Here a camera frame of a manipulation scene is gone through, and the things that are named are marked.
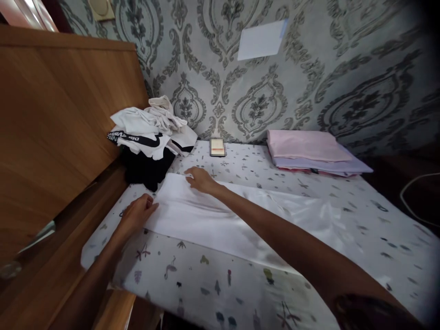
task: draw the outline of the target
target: electrical cable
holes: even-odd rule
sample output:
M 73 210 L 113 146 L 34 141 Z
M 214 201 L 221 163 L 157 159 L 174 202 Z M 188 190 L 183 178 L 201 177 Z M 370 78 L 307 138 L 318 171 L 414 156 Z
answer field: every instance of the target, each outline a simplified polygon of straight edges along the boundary
M 415 217 L 415 218 L 417 218 L 419 221 L 421 221 L 421 222 L 425 222 L 425 223 L 427 223 L 427 224 L 430 224 L 430 225 L 432 225 L 432 226 L 435 226 L 435 227 L 440 227 L 440 225 L 437 225 L 437 224 L 435 224 L 435 223 L 432 223 L 432 222 L 429 222 L 429 221 L 426 221 L 426 220 L 423 220 L 423 219 L 421 219 L 421 218 L 419 218 L 414 212 L 413 212 L 413 210 L 411 210 L 410 209 L 410 207 L 408 206 L 408 204 L 405 202 L 405 200 L 403 199 L 403 193 L 408 189 L 408 187 L 410 186 L 410 185 L 412 185 L 415 181 L 417 181 L 418 179 L 420 179 L 420 178 L 423 178 L 423 177 L 427 177 L 427 176 L 434 176 L 434 175 L 440 175 L 440 172 L 438 172 L 438 173 L 429 173 L 429 174 L 423 174 L 423 175 L 421 175 L 421 176 L 417 176 L 417 177 L 415 177 L 414 179 L 412 179 L 410 182 L 408 182 L 407 184 L 406 184 L 406 186 L 405 187 L 403 187 L 403 189 L 400 191 L 400 199 L 402 200 L 402 202 L 403 202 L 403 205 L 405 205 L 405 207 L 408 209 L 408 211 L 409 212 L 411 212 L 411 214 Z

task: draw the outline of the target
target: smartphone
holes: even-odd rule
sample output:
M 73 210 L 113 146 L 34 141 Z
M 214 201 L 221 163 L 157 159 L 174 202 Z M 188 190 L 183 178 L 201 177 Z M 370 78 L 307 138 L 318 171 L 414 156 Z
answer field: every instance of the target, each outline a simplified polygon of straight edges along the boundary
M 223 139 L 212 138 L 209 140 L 210 156 L 212 157 L 225 157 L 226 148 Z

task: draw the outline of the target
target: pink towel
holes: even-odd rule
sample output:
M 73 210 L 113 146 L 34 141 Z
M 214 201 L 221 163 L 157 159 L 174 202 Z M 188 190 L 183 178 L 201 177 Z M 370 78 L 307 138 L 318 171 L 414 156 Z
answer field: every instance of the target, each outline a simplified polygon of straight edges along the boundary
M 267 144 L 273 157 L 307 158 L 320 161 L 351 160 L 333 135 L 318 131 L 268 130 Z

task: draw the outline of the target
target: folded clothes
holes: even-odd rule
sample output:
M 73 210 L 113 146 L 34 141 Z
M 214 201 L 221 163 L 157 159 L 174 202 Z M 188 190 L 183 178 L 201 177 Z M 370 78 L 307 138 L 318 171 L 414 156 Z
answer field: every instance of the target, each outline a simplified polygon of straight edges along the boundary
M 166 95 L 150 99 L 151 107 L 144 110 L 130 107 L 116 112 L 110 118 L 128 134 L 162 133 L 171 135 L 187 124 L 186 120 L 174 116 L 174 109 Z
M 348 161 L 352 157 L 339 148 L 333 135 L 318 131 L 268 130 L 267 145 L 273 157 Z
M 351 156 L 351 160 L 338 161 L 338 162 L 323 162 L 317 160 L 311 160 L 307 158 L 283 158 L 272 157 L 272 160 L 277 167 L 287 169 L 317 169 L 319 171 L 325 171 L 331 174 L 340 175 L 340 173 L 371 173 L 373 170 L 354 157 L 347 149 L 338 144 L 340 150 Z
M 343 176 L 343 177 L 350 177 L 359 175 L 362 173 L 356 173 L 356 172 L 332 172 L 332 171 L 323 171 L 323 170 L 317 170 L 317 169 L 310 169 L 310 168 L 287 168 L 287 167 L 278 167 L 280 170 L 289 171 L 289 172 L 303 172 L 303 173 L 317 173 L 317 174 L 329 174 L 332 176 Z
M 153 160 L 162 159 L 164 149 L 167 148 L 167 143 L 170 140 L 168 135 L 162 133 L 128 134 L 119 126 L 115 126 L 111 132 L 107 134 L 107 138 L 117 146 L 125 145 L 129 147 L 134 154 L 138 154 L 142 151 L 145 156 Z
M 163 157 L 153 160 L 144 153 L 134 154 L 131 150 L 123 146 L 121 152 L 121 162 L 125 166 L 125 181 L 127 183 L 143 183 L 144 186 L 155 192 L 158 183 L 165 179 L 166 173 L 176 156 L 168 148 L 164 148 Z
M 177 153 L 187 157 L 193 150 L 197 137 L 197 133 L 188 125 L 185 125 L 181 128 L 180 132 L 174 132 L 173 135 L 171 135 L 171 139 L 167 145 Z

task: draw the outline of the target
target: damask wallpaper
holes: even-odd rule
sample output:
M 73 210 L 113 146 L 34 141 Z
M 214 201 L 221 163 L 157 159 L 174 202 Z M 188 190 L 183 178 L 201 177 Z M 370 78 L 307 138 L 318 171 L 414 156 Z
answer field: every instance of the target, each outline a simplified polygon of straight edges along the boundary
M 439 66 L 414 1 L 112 0 L 104 23 L 87 0 L 59 1 L 75 33 L 134 42 L 150 97 L 202 139 L 322 130 L 363 156 L 438 137 Z M 286 18 L 277 55 L 237 61 L 243 29 Z

